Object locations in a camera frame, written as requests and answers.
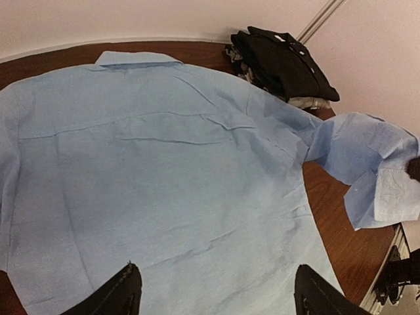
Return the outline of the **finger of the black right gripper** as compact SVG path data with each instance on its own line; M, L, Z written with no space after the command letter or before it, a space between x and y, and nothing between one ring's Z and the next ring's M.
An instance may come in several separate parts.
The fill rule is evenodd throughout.
M410 179L420 182L420 157L412 158L407 162L406 173Z

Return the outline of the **light blue long sleeve shirt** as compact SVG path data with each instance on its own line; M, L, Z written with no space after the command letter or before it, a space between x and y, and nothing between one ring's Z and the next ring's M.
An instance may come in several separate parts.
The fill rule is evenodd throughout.
M416 136L323 121L248 82L148 52L1 91L1 269L29 314L59 314L127 261L142 314L291 314L297 267L337 278L302 166L349 185L354 228L419 217Z

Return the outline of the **front aluminium rail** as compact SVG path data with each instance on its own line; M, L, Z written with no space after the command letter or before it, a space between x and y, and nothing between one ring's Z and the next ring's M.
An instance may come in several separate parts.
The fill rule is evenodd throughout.
M393 228L394 237L391 241L387 254L381 263L379 271L374 277L372 284L365 294L365 297L360 303L360 307L372 314L380 314L385 303L389 300L388 295L380 296L380 294L377 294L377 286L379 285L379 280L385 275L385 269L391 261L399 261L410 257L410 249L402 224L395 224Z

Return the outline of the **grey patterned folded shirt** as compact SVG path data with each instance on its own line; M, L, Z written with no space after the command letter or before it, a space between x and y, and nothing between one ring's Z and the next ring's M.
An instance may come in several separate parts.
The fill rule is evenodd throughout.
M257 86L260 89L263 89L264 91L274 95L280 100L302 110L331 109L330 101L322 98L297 96L287 100L282 93L272 91L264 85L264 83L255 75L253 70L243 62L242 55L233 45L226 45L224 52L230 59L236 76L249 82L250 84Z

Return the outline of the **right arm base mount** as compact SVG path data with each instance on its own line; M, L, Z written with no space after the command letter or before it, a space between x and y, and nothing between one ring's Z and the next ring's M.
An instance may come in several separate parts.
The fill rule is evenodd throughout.
M379 281L377 294L388 295L390 303L395 305L400 299L400 287L419 285L419 249L407 259L391 261Z

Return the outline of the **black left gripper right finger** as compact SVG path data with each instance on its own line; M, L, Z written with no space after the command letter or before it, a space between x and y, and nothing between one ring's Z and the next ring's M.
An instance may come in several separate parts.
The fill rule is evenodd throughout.
M295 275L295 309L297 315L368 315L350 302L309 265L302 264Z

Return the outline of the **right aluminium frame post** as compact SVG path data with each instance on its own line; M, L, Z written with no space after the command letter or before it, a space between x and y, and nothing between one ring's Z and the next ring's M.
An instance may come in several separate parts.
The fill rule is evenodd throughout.
M306 44L314 34L346 3L346 0L328 0L299 34L297 40Z

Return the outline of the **black folded polo shirt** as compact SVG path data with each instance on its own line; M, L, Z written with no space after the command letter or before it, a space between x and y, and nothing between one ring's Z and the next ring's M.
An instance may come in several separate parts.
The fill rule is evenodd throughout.
M308 49L289 33L249 26L230 36L243 63L269 92L286 100L314 97L337 102L337 90L311 57Z

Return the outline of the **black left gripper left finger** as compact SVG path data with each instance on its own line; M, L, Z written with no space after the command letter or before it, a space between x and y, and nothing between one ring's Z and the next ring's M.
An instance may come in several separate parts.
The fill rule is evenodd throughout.
M137 315L140 311L142 278L129 262L93 294L62 315Z

